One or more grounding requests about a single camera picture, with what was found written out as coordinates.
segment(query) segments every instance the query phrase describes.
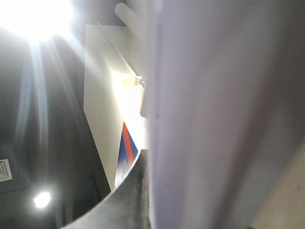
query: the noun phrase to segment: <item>white panel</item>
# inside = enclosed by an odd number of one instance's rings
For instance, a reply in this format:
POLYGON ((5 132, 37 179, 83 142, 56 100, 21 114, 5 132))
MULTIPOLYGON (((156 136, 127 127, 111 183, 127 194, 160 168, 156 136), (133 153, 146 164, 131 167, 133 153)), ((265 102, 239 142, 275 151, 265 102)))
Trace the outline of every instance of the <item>white panel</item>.
POLYGON ((112 63, 107 63, 102 56, 104 52, 113 54, 107 44, 98 26, 86 26, 84 111, 113 189, 123 119, 112 90, 112 73, 108 66, 112 63))
MULTIPOLYGON (((113 28, 110 31, 122 32, 115 43, 124 47, 124 27, 113 28)), ((121 76, 130 71, 97 25, 86 26, 85 65, 84 111, 113 189, 123 121, 137 148, 147 148, 145 119, 140 116, 143 88, 121 87, 121 76)))

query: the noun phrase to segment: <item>ceiling light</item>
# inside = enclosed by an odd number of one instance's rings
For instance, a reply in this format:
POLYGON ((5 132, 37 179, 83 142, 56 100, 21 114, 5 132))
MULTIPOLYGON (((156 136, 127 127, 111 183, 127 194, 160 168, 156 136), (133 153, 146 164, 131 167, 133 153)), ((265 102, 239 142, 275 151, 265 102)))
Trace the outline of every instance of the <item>ceiling light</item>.
POLYGON ((38 208, 44 208, 48 205, 51 200, 51 195, 49 192, 41 192, 37 197, 34 199, 34 203, 38 208))
POLYGON ((68 0, 1 0, 0 26, 30 41, 67 34, 72 18, 68 0))

